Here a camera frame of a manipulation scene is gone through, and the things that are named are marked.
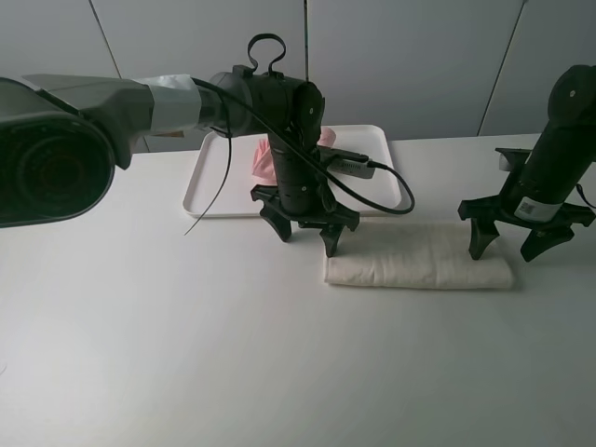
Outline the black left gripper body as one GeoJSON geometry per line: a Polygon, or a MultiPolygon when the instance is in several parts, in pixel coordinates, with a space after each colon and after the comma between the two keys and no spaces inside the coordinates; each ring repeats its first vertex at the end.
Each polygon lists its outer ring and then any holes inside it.
{"type": "Polygon", "coordinates": [[[359,214],[336,201],[328,181],[272,135],[258,140],[252,158],[251,200],[269,205],[301,227],[355,230],[359,214]]]}

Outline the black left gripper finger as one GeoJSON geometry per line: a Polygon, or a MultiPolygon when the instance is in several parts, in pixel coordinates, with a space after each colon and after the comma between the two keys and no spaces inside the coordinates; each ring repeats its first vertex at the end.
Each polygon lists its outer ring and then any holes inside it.
{"type": "Polygon", "coordinates": [[[327,225],[321,229],[319,235],[323,241],[327,257],[335,255],[344,228],[343,225],[327,225]]]}
{"type": "Polygon", "coordinates": [[[288,242],[291,237],[291,221],[269,205],[264,205],[260,216],[274,229],[282,242],[288,242]]]}

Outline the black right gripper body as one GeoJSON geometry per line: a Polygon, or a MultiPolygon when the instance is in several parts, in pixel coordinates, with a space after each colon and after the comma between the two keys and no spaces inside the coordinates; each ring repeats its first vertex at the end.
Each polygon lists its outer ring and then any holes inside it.
{"type": "Polygon", "coordinates": [[[562,156],[545,157],[537,167],[529,162],[508,173],[499,193],[464,200],[458,207],[462,220],[487,218],[535,231],[581,224],[590,226],[590,208],[567,204],[590,162],[565,161],[562,156]]]}

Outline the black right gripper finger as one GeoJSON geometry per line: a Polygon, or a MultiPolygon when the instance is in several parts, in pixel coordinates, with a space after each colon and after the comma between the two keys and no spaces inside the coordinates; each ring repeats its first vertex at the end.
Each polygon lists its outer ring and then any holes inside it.
{"type": "Polygon", "coordinates": [[[488,246],[499,237],[494,220],[487,218],[472,218],[471,238],[468,252],[473,260],[479,260],[488,246]]]}
{"type": "Polygon", "coordinates": [[[570,227],[533,230],[521,246],[521,256],[525,262],[531,262],[545,251],[569,242],[574,236],[575,233],[570,227]]]}

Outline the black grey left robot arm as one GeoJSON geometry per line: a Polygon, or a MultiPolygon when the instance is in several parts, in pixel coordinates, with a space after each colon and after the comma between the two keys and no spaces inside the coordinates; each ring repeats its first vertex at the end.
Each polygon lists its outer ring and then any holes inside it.
{"type": "Polygon", "coordinates": [[[211,129],[227,139],[265,135],[276,182],[257,185],[261,217],[282,240],[316,228],[328,256],[359,215],[338,203],[318,145],[324,100],[307,81],[238,65],[205,82],[187,74],[145,80],[33,74],[1,82],[1,224],[68,220],[106,195],[147,135],[211,129]]]}

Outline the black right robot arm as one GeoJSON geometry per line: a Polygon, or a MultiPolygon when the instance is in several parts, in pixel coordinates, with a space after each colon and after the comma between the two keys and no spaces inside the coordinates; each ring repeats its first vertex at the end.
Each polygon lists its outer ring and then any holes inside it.
{"type": "Polygon", "coordinates": [[[464,200],[457,210],[469,220],[468,252],[479,260],[499,237],[497,222],[530,230],[521,246],[524,261],[570,241],[574,224],[590,226],[594,206],[569,204],[572,192],[595,162],[595,68],[574,65],[549,95],[548,123],[531,150],[498,148],[500,169],[508,173],[499,193],[464,200]]]}

